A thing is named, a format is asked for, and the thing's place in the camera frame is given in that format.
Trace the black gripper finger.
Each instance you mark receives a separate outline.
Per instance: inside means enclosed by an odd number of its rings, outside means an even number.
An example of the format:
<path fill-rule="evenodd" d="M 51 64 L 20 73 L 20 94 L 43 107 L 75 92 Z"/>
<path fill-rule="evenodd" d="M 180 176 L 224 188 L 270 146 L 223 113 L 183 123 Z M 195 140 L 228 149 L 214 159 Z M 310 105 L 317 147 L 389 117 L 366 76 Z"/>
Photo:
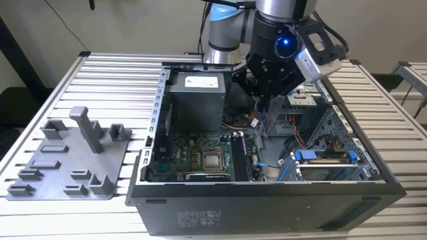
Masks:
<path fill-rule="evenodd" d="M 273 80 L 269 83 L 269 95 L 287 95 L 306 81 L 303 73 L 295 64 L 282 66 L 275 70 Z"/>
<path fill-rule="evenodd" d="M 231 66 L 231 79 L 254 97 L 269 96 L 267 60 L 256 53 L 248 53 L 242 62 Z"/>

